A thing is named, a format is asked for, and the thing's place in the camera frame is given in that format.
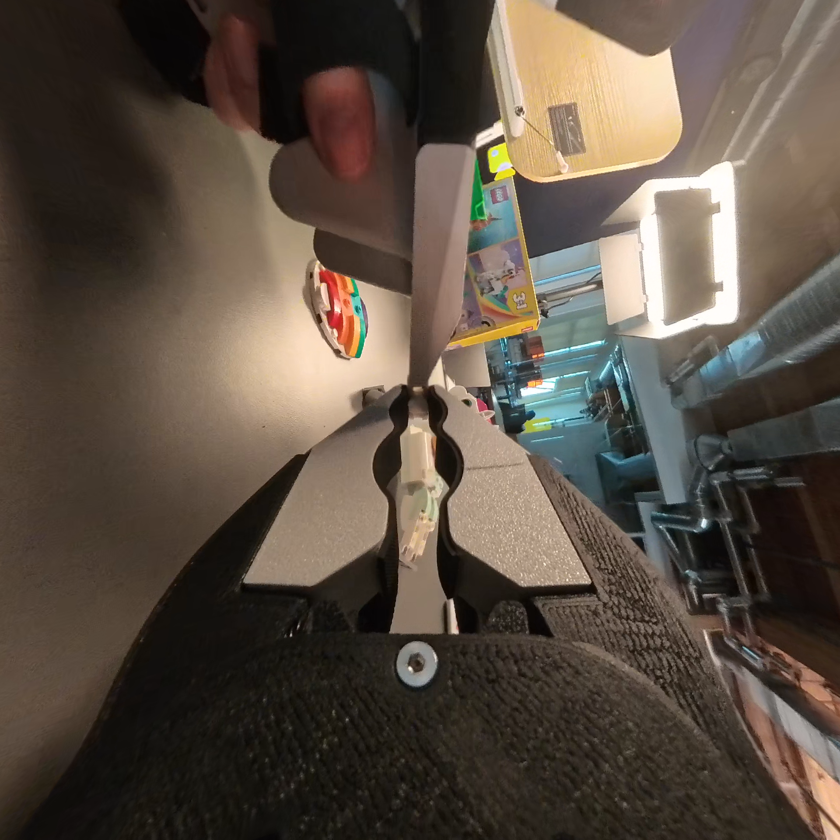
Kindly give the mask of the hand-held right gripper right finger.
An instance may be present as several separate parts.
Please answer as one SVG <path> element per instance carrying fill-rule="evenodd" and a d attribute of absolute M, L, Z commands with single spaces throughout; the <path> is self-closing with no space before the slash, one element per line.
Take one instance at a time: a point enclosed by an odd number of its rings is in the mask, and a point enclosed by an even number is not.
<path fill-rule="evenodd" d="M 592 590 L 589 575 L 524 448 L 438 385 L 437 436 L 445 588 L 477 611 Z"/>

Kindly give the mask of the person's left hand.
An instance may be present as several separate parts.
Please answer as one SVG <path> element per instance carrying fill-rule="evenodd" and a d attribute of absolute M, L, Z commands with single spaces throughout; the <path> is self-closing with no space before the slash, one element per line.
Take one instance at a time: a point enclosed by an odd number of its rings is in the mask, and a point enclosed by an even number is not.
<path fill-rule="evenodd" d="M 210 109 L 229 128 L 268 138 L 260 116 L 259 31 L 233 14 L 223 16 L 208 47 L 203 82 Z M 302 105 L 311 143 L 324 167 L 344 182 L 357 182 L 371 168 L 376 124 L 365 71 L 338 67 L 302 85 Z"/>

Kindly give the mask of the yellow lego box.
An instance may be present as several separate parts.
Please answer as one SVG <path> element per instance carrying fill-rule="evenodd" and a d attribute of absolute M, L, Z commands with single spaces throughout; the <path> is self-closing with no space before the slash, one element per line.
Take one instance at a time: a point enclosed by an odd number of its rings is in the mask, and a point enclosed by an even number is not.
<path fill-rule="evenodd" d="M 539 304 L 512 176 L 482 189 L 485 216 L 469 223 L 461 313 L 448 348 L 535 331 Z"/>

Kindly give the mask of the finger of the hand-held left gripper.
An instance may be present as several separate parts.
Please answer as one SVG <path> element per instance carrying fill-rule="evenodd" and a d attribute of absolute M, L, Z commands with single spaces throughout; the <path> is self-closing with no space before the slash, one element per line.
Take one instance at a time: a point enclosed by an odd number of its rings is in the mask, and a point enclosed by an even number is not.
<path fill-rule="evenodd" d="M 476 154 L 427 143 L 416 156 L 407 386 L 425 387 L 460 318 Z"/>
<path fill-rule="evenodd" d="M 390 81 L 368 72 L 376 142 L 357 182 L 331 175 L 309 138 L 282 145 L 269 169 L 269 191 L 289 218 L 315 229 L 314 254 L 329 270 L 409 296 L 412 291 L 414 126 Z"/>

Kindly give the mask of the white studio light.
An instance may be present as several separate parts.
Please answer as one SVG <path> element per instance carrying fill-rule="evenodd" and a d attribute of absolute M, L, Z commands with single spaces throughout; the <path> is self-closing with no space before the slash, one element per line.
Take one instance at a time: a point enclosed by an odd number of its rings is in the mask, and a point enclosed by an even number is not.
<path fill-rule="evenodd" d="M 600 238 L 607 323 L 624 337 L 665 340 L 739 318 L 737 165 L 642 184 Z"/>

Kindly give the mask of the black light stand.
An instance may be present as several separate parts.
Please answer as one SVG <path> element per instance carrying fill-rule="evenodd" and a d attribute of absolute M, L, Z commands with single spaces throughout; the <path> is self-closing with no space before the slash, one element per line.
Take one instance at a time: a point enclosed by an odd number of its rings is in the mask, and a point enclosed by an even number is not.
<path fill-rule="evenodd" d="M 536 295 L 539 315 L 541 319 L 550 318 L 554 310 L 568 306 L 575 299 L 593 293 L 602 293 L 602 291 L 603 279 L 600 270 L 597 270 L 592 277 L 583 282 L 548 291 L 539 291 Z"/>

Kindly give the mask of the light wooden board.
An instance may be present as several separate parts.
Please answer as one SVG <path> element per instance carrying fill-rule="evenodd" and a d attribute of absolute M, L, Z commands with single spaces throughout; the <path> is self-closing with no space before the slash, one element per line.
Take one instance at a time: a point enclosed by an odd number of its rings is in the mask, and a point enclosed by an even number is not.
<path fill-rule="evenodd" d="M 487 49 L 516 175 L 560 182 L 651 165 L 683 119 L 669 49 L 644 56 L 540 2 L 496 2 Z"/>

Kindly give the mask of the rainbow lego disc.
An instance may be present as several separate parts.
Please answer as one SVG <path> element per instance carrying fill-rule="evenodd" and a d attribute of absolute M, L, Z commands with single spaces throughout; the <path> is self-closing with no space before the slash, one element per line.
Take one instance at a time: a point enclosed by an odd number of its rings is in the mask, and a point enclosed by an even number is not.
<path fill-rule="evenodd" d="M 368 338 L 369 316 L 356 280 L 313 259 L 308 264 L 306 289 L 328 346 L 345 360 L 359 359 Z"/>

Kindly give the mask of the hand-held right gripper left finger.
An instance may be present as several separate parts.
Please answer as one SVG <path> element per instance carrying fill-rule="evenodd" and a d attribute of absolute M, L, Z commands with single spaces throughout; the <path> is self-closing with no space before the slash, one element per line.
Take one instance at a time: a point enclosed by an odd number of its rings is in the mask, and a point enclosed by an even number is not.
<path fill-rule="evenodd" d="M 389 532 L 389 496 L 375 477 L 376 453 L 396 432 L 393 387 L 305 458 L 266 536 L 244 587 L 301 595 L 360 609 L 380 590 L 377 559 Z"/>

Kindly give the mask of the white lego unicorn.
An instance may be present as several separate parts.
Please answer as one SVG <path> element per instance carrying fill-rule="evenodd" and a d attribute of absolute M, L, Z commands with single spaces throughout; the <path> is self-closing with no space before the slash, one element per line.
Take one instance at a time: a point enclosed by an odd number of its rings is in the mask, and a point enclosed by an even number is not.
<path fill-rule="evenodd" d="M 459 442 L 455 425 L 445 427 L 457 420 L 455 407 L 464 410 L 468 425 L 492 425 L 493 412 L 475 390 L 452 384 L 444 393 L 449 402 L 409 395 L 390 411 L 398 458 L 388 485 L 395 506 L 395 584 L 419 582 L 423 556 L 436 548 L 447 495 L 466 472 L 467 444 Z"/>

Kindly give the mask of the silver ventilation duct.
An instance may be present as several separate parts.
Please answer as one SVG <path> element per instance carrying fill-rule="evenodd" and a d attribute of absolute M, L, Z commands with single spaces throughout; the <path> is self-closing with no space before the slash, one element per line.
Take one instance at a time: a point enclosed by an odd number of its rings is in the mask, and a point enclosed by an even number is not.
<path fill-rule="evenodd" d="M 808 361 L 839 341 L 839 255 L 717 354 L 670 386 L 679 410 L 704 406 L 749 379 Z"/>

